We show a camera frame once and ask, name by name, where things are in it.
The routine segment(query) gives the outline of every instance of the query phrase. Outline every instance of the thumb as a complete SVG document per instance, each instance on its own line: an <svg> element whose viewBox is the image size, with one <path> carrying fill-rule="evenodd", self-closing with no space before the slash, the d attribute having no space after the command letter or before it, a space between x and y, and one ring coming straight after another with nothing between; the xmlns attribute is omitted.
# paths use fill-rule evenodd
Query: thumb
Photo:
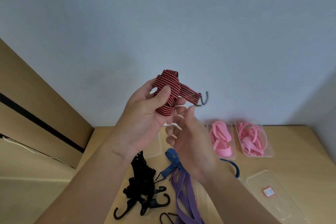
<svg viewBox="0 0 336 224"><path fill-rule="evenodd" d="M202 124L200 121L195 117L195 106L191 106L187 109L185 114L185 124L189 128L191 132L198 130Z"/></svg>
<svg viewBox="0 0 336 224"><path fill-rule="evenodd" d="M146 100L148 109L154 111L155 109L163 106L168 101L169 96L170 86L166 85L155 97Z"/></svg>

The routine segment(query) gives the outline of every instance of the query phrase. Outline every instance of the forearm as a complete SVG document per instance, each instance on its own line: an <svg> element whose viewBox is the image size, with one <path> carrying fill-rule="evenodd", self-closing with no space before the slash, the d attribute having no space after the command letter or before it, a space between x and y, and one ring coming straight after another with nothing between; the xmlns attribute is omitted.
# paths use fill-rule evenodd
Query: forearm
<svg viewBox="0 0 336 224"><path fill-rule="evenodd" d="M103 142L36 224L104 223L131 162L112 141Z"/></svg>
<svg viewBox="0 0 336 224"><path fill-rule="evenodd" d="M228 163L218 165L216 175L205 184L213 204L225 224L279 224L258 200L229 171Z"/></svg>

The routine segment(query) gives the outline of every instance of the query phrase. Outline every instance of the white cable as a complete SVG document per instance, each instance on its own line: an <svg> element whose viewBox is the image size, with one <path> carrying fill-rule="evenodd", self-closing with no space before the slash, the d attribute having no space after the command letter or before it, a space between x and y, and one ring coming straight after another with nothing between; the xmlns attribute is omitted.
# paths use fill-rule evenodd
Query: white cable
<svg viewBox="0 0 336 224"><path fill-rule="evenodd" d="M62 162L63 164L65 164L65 163L64 163L63 161L61 161L59 158L51 157L51 156L48 156L48 155L39 153L39 152L37 152L37 151L31 150L31 149L28 148L27 146L25 146L25 145L23 145L23 144L20 144L20 143L17 143L16 141L14 141L14 140L12 140L12 139L11 139L11 140L8 140L8 139L5 138L5 137L2 137L2 139L4 139L6 142L9 142L9 143L13 143L13 144L19 145L19 146L21 146L21 147L23 147L23 148L29 150L29 151L32 152L32 153L39 154L39 155L42 155L42 156L45 156L45 157L48 157L48 158L53 158L53 159L56 159L56 160L58 160L59 162Z"/></svg>

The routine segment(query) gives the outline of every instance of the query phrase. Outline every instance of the left hand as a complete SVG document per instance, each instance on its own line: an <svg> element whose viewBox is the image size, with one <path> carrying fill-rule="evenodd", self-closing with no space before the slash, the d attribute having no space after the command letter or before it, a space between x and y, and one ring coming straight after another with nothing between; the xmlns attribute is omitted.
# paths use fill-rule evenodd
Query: left hand
<svg viewBox="0 0 336 224"><path fill-rule="evenodd" d="M138 152L154 141L165 123L171 124L174 116L184 113L187 109L178 106L186 103L184 98L178 98L175 101L178 107L175 107L171 116L166 117L157 113L155 110L167 102L170 87L165 86L154 97L150 92L154 88L155 80L146 82L133 93L112 132L113 151L118 151L118 154L125 158L133 159Z"/></svg>

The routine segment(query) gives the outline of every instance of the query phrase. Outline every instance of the hand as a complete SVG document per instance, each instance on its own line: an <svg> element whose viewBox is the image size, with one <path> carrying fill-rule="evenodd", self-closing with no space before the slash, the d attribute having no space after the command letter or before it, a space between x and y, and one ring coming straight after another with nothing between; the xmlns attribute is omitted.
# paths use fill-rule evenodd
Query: hand
<svg viewBox="0 0 336 224"><path fill-rule="evenodd" d="M175 149L188 173L200 184L206 183L207 179L213 177L219 170L218 167L223 168L213 150L210 134L195 118L194 106L188 108L183 117L175 116L173 122L177 123L182 130L175 125L167 126L167 143Z"/></svg>
<svg viewBox="0 0 336 224"><path fill-rule="evenodd" d="M174 116L187 109L178 106L169 117L157 113L155 110L167 102L170 87L165 86L154 96L150 94L154 84L155 79L150 80L133 93L112 132L113 151L125 158L133 159L138 152L149 146L166 122L171 124ZM185 103L184 98L175 101L175 105Z"/></svg>

